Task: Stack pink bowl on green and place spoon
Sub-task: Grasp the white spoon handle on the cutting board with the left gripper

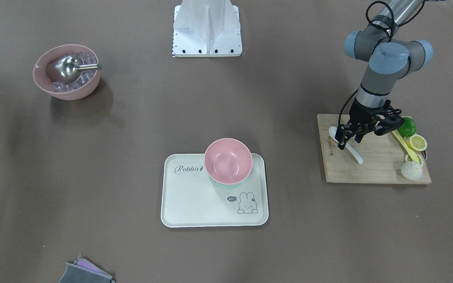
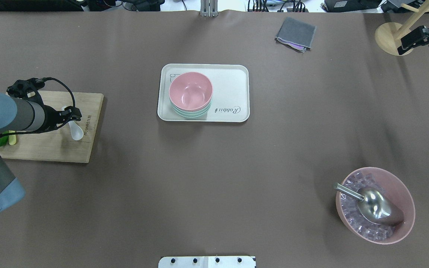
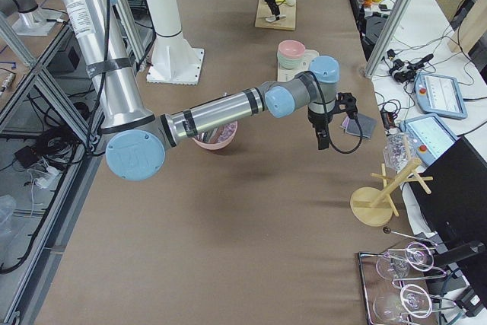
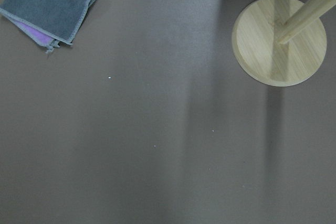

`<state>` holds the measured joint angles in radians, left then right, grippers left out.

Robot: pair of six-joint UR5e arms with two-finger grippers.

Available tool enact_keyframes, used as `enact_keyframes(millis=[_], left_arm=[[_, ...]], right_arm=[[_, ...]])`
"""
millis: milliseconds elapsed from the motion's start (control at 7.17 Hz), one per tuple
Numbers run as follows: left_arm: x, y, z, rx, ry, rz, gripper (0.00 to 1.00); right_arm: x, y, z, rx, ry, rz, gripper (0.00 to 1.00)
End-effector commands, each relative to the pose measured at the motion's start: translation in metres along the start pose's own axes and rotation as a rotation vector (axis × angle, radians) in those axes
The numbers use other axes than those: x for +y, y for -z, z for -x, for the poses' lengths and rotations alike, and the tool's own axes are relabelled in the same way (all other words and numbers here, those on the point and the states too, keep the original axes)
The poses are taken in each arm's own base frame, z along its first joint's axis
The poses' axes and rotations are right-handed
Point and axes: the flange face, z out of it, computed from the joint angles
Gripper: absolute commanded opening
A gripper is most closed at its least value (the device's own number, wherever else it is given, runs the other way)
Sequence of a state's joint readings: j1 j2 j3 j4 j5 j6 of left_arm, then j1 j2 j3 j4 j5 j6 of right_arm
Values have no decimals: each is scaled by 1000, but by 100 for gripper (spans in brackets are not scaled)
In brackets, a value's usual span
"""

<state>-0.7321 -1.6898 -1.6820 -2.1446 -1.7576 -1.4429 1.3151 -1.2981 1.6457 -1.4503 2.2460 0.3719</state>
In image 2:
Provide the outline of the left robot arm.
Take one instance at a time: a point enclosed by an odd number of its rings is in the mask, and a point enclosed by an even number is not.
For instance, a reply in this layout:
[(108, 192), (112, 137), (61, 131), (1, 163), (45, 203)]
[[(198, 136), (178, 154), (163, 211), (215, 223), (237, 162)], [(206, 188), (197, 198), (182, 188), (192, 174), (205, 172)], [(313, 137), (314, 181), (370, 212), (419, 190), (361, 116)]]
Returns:
[[(81, 111), (73, 106), (61, 111), (43, 102), (14, 98), (0, 93), (0, 138), (3, 134), (51, 132), (69, 121), (79, 121)], [(0, 156), (0, 212), (24, 198), (25, 190)]]

